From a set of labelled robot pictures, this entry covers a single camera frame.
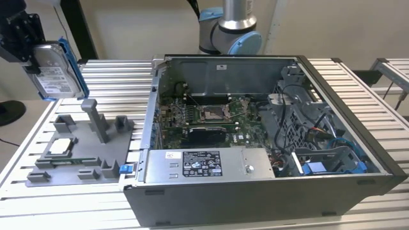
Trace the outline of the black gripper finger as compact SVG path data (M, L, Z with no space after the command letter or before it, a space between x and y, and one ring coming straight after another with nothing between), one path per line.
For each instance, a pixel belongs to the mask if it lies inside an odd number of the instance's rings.
M36 13L18 13L0 17L0 57L22 63L28 74L39 74L34 48L46 42L40 17Z

